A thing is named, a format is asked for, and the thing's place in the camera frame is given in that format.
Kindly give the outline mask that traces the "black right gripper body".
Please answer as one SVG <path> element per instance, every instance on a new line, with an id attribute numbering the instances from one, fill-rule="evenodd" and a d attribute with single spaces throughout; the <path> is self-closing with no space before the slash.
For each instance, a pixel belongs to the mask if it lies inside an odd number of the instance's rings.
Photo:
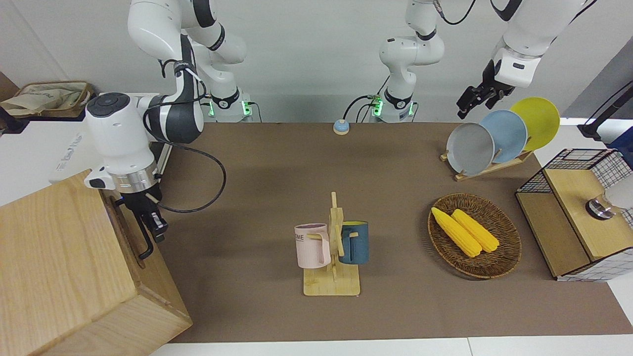
<path id="1" fill-rule="evenodd" d="M 150 194 L 157 201 L 162 200 L 160 185 L 156 184 L 141 192 L 121 193 L 118 206 L 125 205 L 128 210 L 139 216 L 150 216 L 152 213 L 160 216 L 160 208 L 158 208 L 157 203 L 148 198 L 146 194 Z"/>

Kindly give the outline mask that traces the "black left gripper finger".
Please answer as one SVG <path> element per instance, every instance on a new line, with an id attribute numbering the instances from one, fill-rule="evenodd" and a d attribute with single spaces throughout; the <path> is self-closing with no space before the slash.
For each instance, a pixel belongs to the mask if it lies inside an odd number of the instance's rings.
<path id="1" fill-rule="evenodd" d="M 458 108 L 457 116 L 462 120 L 465 119 L 468 113 L 478 104 L 478 88 L 466 88 L 456 104 Z"/>
<path id="2" fill-rule="evenodd" d="M 499 91 L 484 91 L 476 95 L 476 105 L 485 104 L 489 110 L 491 110 L 499 100 Z"/>

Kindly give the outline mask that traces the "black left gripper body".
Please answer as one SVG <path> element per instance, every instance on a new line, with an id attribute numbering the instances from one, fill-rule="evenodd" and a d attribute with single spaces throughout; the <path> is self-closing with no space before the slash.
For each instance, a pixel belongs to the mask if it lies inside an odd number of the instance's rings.
<path id="1" fill-rule="evenodd" d="M 497 66 L 491 59 L 482 72 L 482 82 L 477 86 L 478 94 L 484 91 L 499 91 L 500 99 L 503 99 L 506 95 L 510 95 L 514 91 L 515 87 L 497 81 L 497 79 L 495 79 L 496 74 Z"/>

